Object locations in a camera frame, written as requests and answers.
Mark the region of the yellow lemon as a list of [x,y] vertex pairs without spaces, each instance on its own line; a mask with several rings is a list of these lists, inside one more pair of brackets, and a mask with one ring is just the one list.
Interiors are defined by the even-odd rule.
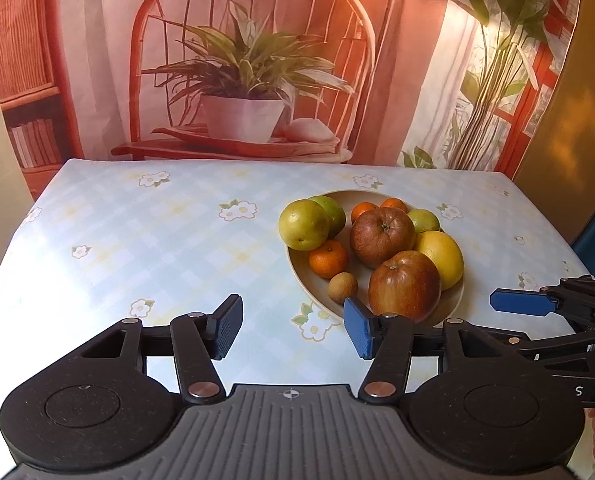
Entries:
[[417,235],[415,249],[435,264],[443,290],[454,287],[462,279],[465,263],[453,237],[442,231],[422,232]]

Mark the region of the floral checked tablecloth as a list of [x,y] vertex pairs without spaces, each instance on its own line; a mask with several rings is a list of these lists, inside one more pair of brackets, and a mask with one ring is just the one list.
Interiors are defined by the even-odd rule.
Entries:
[[[368,364],[296,281],[278,233],[293,200],[354,191],[433,211],[465,257],[459,318],[533,338],[562,318],[500,313],[499,287],[535,290],[585,266],[503,174],[291,162],[68,162],[14,233],[0,266],[0,407],[10,391],[123,318],[163,325],[243,299],[217,365],[225,385],[346,384]],[[13,461],[0,434],[0,477]]]

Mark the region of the small brown longan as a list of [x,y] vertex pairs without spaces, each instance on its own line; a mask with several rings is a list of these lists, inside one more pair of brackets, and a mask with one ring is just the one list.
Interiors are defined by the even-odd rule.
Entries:
[[327,292],[332,301],[343,306],[347,298],[357,295],[358,282],[353,274],[341,272],[331,278]]

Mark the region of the printed room backdrop cloth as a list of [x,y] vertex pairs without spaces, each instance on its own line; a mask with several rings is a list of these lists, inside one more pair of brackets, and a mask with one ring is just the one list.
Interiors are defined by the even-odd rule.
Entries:
[[512,174],[581,0],[0,0],[32,195],[72,158]]

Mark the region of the small green lime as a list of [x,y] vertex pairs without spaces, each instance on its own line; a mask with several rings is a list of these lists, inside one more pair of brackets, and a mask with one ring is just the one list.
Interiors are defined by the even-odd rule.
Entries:
[[441,231],[441,223],[432,211],[427,209],[412,209],[408,213],[415,231],[420,234],[427,231]]

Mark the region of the yellow green pear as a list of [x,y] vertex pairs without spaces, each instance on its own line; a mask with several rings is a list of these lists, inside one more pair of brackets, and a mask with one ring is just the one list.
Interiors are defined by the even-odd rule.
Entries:
[[296,200],[281,211],[278,230],[289,248],[310,252],[328,240],[329,217],[314,200]]

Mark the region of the cream round plate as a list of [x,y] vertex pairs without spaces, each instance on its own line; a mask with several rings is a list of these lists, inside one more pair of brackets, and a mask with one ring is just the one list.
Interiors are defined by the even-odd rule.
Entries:
[[[347,253],[346,266],[344,272],[352,274],[358,284],[357,296],[366,306],[369,306],[368,286],[372,270],[364,266],[355,256],[349,244],[349,234],[351,234],[352,220],[351,214],[355,206],[360,203],[373,203],[375,206],[381,205],[390,195],[375,192],[375,190],[339,190],[322,192],[322,196],[330,196],[345,211],[346,223],[343,230],[337,234],[334,239],[344,247]],[[329,297],[329,281],[316,274],[309,264],[308,252],[299,252],[287,247],[287,257],[296,281],[304,289],[305,294],[311,299],[311,302],[322,311],[327,311],[331,316],[342,320],[344,309],[342,304],[337,304]],[[461,303],[465,293],[465,279],[460,281],[450,289],[442,292],[439,303],[434,312],[424,321],[427,326],[439,326],[452,315]]]

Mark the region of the large green fruit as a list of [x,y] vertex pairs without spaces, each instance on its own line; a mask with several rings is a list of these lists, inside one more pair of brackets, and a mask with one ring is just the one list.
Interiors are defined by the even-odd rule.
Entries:
[[327,214],[329,218],[328,238],[334,238],[345,227],[346,214],[342,206],[333,198],[326,195],[311,196],[311,200],[317,203]]

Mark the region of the red apple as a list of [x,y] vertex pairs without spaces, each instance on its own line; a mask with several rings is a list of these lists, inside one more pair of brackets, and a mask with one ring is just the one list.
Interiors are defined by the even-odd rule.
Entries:
[[372,272],[369,307],[376,315],[398,314],[415,323],[425,321],[441,298],[439,271],[422,252],[404,250]]
[[358,217],[349,233],[349,244],[361,263],[375,269],[398,252],[412,249],[416,238],[406,212],[379,207]]

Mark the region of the wooden headboard panel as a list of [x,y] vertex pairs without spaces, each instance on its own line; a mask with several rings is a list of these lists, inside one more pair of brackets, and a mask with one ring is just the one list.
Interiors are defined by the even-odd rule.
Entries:
[[595,0],[581,0],[557,88],[514,183],[569,243],[595,213]]

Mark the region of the tiny mandarin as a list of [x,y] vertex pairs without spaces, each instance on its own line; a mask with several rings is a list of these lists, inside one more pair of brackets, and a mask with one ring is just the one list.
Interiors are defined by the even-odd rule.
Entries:
[[399,198],[395,198],[395,197],[391,197],[391,198],[388,198],[387,200],[385,200],[381,204],[381,207],[382,208],[399,209],[401,211],[404,211],[405,214],[407,214],[407,212],[409,211],[409,208],[408,208],[407,204],[404,202],[404,200],[400,200]]

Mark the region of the small mandarin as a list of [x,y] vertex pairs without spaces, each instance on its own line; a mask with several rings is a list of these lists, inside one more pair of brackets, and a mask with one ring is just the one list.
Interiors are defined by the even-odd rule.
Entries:
[[373,211],[375,210],[375,208],[377,208],[377,205],[370,202],[363,202],[357,204],[351,212],[352,222],[355,223],[362,214],[368,211]]
[[331,280],[346,269],[348,254],[337,240],[327,240],[320,247],[311,250],[307,256],[311,270],[324,280]]

